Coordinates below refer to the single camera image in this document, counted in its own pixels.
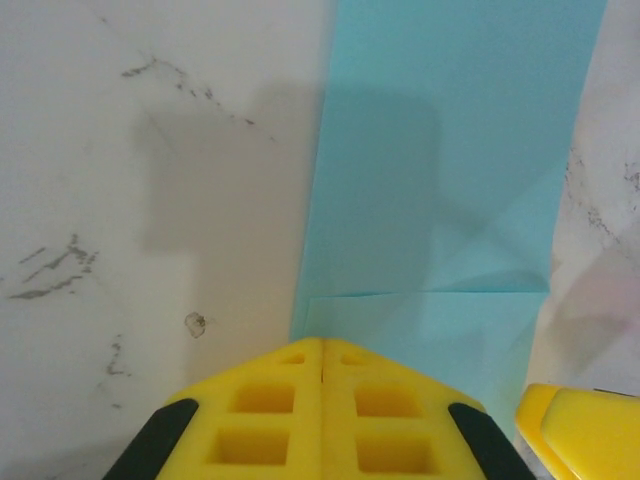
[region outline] black rubber tip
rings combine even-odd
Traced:
[[[535,480],[524,460],[489,415],[464,403],[449,405],[449,414],[487,480]]]
[[[103,480],[154,480],[197,409],[185,398],[156,410]]]

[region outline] white marble surface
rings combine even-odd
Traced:
[[[332,10],[0,1],[0,479],[99,478],[171,392],[286,342]],[[532,381],[640,394],[638,24],[610,1]]]

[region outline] square hole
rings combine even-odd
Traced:
[[[289,432],[275,429],[228,427],[218,432],[212,463],[285,465]]]
[[[249,384],[241,387],[231,405],[238,413],[291,413],[295,389],[284,383]]]
[[[440,473],[424,438],[402,435],[361,436],[356,439],[358,467],[365,473]]]
[[[359,385],[354,391],[359,417],[420,417],[414,395],[396,385]]]

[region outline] blue sheet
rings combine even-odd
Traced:
[[[293,339],[373,348],[513,432],[605,3],[339,2]]]

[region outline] yellow plastic object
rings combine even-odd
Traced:
[[[157,480],[320,480],[322,350],[301,340],[173,396],[199,407]]]
[[[562,389],[544,420],[545,440],[581,480],[640,479],[640,399]]]
[[[158,480],[484,479],[447,408],[473,399],[340,340],[305,339],[170,399],[199,403]]]
[[[532,385],[516,424],[558,480],[640,479],[640,399]]]
[[[516,426],[534,453],[557,480],[577,480],[569,467],[553,451],[542,436],[542,419],[551,400],[562,387],[557,385],[529,385],[516,410]]]

